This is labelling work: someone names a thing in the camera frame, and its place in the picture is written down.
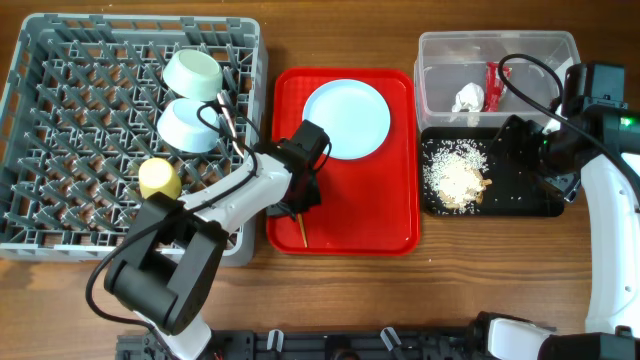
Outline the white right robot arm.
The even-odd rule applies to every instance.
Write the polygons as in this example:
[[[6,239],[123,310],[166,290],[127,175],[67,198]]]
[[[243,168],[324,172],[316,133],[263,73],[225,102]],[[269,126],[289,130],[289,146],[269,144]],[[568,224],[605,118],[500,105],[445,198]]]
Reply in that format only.
[[[589,209],[592,280],[582,334],[557,335],[529,321],[487,315],[483,350],[496,359],[636,359],[639,356],[639,115],[623,100],[624,69],[570,66],[545,107],[560,123],[546,133],[510,116],[489,148],[541,178],[578,176]]]

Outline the mint green bowl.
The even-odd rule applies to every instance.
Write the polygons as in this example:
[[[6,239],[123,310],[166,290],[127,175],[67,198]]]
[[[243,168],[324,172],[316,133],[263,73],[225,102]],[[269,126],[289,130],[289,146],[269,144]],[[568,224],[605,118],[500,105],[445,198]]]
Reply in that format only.
[[[193,49],[177,51],[162,72],[166,85],[178,95],[213,101],[222,90],[223,72],[210,55]]]

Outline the yellow plastic cup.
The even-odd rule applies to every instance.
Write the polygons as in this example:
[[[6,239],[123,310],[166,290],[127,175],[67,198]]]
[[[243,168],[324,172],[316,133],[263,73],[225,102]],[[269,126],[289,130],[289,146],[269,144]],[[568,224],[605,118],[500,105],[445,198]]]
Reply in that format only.
[[[145,160],[139,167],[138,178],[144,199],[157,192],[171,199],[177,199],[181,194],[181,180],[174,167],[163,158]]]

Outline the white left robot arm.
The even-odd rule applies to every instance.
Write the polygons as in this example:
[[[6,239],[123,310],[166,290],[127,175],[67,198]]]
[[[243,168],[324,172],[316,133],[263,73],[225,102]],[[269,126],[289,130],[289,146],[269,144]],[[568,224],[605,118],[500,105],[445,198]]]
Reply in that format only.
[[[106,259],[104,288],[135,313],[174,359],[204,355],[201,316],[230,236],[264,209],[297,218],[320,204],[316,174],[330,140],[308,120],[294,135],[257,145],[230,175],[193,194],[147,198]]]

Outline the wooden chopstick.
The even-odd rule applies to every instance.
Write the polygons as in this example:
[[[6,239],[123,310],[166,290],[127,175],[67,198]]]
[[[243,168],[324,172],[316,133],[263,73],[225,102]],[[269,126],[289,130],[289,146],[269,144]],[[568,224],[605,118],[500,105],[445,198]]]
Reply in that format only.
[[[300,228],[300,232],[301,232],[301,236],[302,236],[302,241],[303,241],[304,247],[308,248],[308,239],[307,239],[307,235],[306,235],[306,228],[305,228],[305,224],[304,224],[303,215],[301,213],[297,214],[297,222],[299,224],[299,228]]]

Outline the white plastic fork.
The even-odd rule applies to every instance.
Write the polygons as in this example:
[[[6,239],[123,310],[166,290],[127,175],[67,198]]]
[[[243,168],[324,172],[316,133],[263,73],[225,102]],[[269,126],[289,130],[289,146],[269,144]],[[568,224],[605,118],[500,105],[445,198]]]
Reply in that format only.
[[[231,116],[229,105],[225,101],[225,97],[223,96],[222,92],[217,94],[217,100],[218,100],[218,103],[220,104],[223,116],[224,116],[225,121],[227,123],[227,127],[229,128],[229,133],[231,134],[231,137],[232,137],[233,149],[234,149],[235,153],[238,156],[240,156],[241,158],[244,158],[243,151],[241,150],[241,148],[240,148],[240,146],[239,146],[239,144],[237,142],[237,133],[236,133],[236,130],[235,130],[235,121],[233,120],[233,118]]]

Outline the light blue round plate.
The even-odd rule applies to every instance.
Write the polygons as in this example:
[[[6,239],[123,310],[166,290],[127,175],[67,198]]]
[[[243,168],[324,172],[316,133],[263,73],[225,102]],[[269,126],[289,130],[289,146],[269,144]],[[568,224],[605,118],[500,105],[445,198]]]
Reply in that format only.
[[[383,96],[362,81],[338,79],[318,87],[307,99],[302,119],[329,136],[334,159],[356,160],[376,151],[391,128],[391,112]]]

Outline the red snack wrapper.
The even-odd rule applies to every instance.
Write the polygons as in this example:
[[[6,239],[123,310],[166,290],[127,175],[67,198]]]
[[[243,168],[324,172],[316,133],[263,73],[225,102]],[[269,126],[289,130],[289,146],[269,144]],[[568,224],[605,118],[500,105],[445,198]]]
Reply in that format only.
[[[497,112],[499,105],[506,94],[506,86],[499,76],[499,65],[488,62],[485,74],[484,112]]]

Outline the rice and nut scraps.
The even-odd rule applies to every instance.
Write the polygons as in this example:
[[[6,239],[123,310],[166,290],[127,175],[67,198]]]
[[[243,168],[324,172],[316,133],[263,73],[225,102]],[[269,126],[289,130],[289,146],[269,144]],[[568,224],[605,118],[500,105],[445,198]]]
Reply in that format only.
[[[472,139],[428,139],[422,180],[427,206],[438,215],[473,215],[492,184],[485,145]]]

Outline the light blue bowl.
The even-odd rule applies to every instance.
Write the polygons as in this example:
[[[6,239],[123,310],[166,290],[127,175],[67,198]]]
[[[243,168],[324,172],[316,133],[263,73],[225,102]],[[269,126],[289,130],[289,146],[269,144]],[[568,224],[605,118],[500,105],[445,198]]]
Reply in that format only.
[[[171,101],[159,117],[156,128],[170,146],[189,153],[206,153],[217,143],[219,134],[204,125],[218,126],[218,114],[204,102],[179,98]]]

